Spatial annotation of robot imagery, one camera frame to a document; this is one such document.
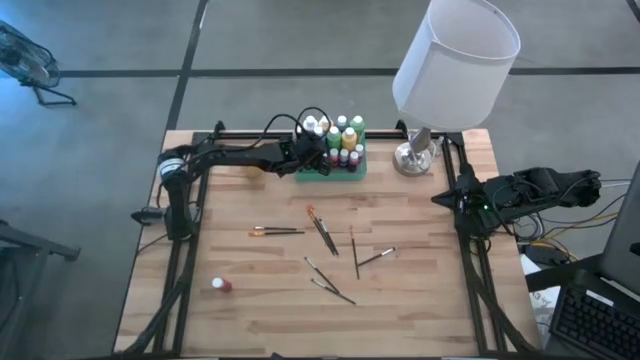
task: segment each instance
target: green tray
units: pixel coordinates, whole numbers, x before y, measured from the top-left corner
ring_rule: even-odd
[[[300,170],[296,173],[296,181],[298,182],[328,182],[328,181],[361,181],[367,175],[367,141],[364,133],[362,140],[358,142],[364,146],[364,156],[355,172],[349,172],[343,168],[331,168],[328,176],[320,175],[315,170]]]

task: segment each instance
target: lamp base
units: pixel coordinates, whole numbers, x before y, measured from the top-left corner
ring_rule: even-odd
[[[411,149],[411,144],[401,144],[393,154],[393,166],[404,176],[420,176],[431,167],[431,153],[425,150],[419,153]]]

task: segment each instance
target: gray floor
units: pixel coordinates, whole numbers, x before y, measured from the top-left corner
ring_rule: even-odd
[[[640,66],[640,23],[625,0],[495,0],[519,29],[516,67]],[[64,70],[180,69],[198,0],[9,0],[3,19],[47,45]],[[211,0],[193,67],[397,67],[427,0]],[[53,260],[30,314],[24,359],[108,354],[177,79],[63,79],[75,109],[45,109],[0,78],[0,218],[82,246]],[[640,159],[640,75],[510,76],[489,128],[503,174],[531,166],[591,168],[627,178]],[[394,124],[390,77],[190,79],[178,129],[224,120],[262,128],[277,112],[318,105]],[[624,188],[603,190],[595,213]],[[609,227],[569,232],[577,255],[599,252]]]

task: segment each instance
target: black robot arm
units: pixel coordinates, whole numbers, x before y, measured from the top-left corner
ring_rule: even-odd
[[[469,164],[460,167],[454,190],[432,198],[456,213],[458,231],[488,238],[499,226],[555,206],[589,206],[600,198],[600,173],[584,170],[558,173],[550,168],[531,168],[513,175],[480,182]]]
[[[189,209],[189,184],[216,165],[255,166],[282,177],[303,168],[317,170],[323,175],[331,171],[324,156],[321,139],[290,137],[259,146],[229,146],[206,141],[198,145],[182,145],[163,152],[158,157],[158,171],[162,186],[169,194],[169,207],[164,215],[169,240],[188,240],[195,231]]]

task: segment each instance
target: keyboard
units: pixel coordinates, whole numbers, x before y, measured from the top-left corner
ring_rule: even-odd
[[[598,358],[640,360],[639,306],[581,270],[560,290],[550,332]]]

